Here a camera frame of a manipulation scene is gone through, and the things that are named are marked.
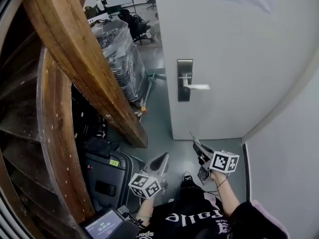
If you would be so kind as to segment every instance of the white door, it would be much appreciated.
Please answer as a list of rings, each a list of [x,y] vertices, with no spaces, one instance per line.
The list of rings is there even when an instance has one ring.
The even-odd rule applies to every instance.
[[[156,0],[174,139],[243,137],[307,67],[319,0],[278,0],[273,15],[220,0]],[[178,102],[177,60],[193,59],[190,102]]]

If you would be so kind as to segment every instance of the black shoe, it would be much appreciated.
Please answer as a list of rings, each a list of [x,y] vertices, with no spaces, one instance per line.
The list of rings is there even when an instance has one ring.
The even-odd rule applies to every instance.
[[[184,172],[183,173],[183,181],[193,181],[193,177],[189,172]]]

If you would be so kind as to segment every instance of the concrete floor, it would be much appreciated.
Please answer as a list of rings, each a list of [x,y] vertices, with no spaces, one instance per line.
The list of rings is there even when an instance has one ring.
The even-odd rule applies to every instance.
[[[166,81],[156,80],[156,85],[152,88],[148,99],[147,110],[148,113],[143,115],[141,123],[149,136],[148,148],[135,149],[122,140],[120,150],[126,154],[136,156],[144,162],[164,152],[170,154],[169,170],[166,175],[168,189],[164,196],[157,197],[156,205],[159,205],[167,202],[170,198],[174,198],[184,171],[189,171],[195,183],[201,186],[201,182],[197,177],[199,164],[197,155],[192,148],[192,141],[172,139]],[[117,134],[109,130],[109,140],[118,141],[118,137]],[[236,172],[230,174],[229,182],[239,201],[244,202],[246,199],[246,185],[241,140],[204,140],[201,142],[215,150],[223,149],[240,155],[241,158],[239,159]],[[206,191],[216,190],[214,183],[202,188]]]

